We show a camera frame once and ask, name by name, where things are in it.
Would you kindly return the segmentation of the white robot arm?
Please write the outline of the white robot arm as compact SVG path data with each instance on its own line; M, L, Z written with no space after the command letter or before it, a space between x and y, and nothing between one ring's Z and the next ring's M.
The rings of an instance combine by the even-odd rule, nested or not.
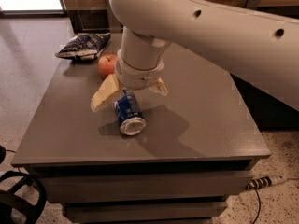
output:
M176 43L299 110L299 20L205 0L109 0L123 26L114 74L92 110L122 88L166 94L163 54Z

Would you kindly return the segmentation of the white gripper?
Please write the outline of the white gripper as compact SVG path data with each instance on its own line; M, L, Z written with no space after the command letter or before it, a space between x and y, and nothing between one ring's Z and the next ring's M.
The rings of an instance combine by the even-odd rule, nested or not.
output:
M164 63L159 62L153 69L138 70L131 67L124 60L118 59L115 74L108 75L93 95L91 111L97 112L102 109L120 91L120 84L130 90L144 90L149 87L152 92L167 96L168 89L161 79L163 68Z

